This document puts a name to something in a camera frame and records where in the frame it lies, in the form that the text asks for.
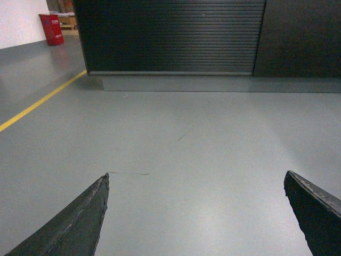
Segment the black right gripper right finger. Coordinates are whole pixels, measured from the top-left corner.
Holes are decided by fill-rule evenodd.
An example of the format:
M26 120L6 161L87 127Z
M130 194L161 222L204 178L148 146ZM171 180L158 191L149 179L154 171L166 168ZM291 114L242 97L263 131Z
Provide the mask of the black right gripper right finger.
M293 171L286 196L313 255L340 255L340 199Z

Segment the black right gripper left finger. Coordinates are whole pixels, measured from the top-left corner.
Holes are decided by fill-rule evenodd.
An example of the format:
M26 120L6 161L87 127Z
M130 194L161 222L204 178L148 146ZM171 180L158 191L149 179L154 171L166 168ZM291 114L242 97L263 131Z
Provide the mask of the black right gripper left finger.
M7 255L95 255L108 197L106 173Z

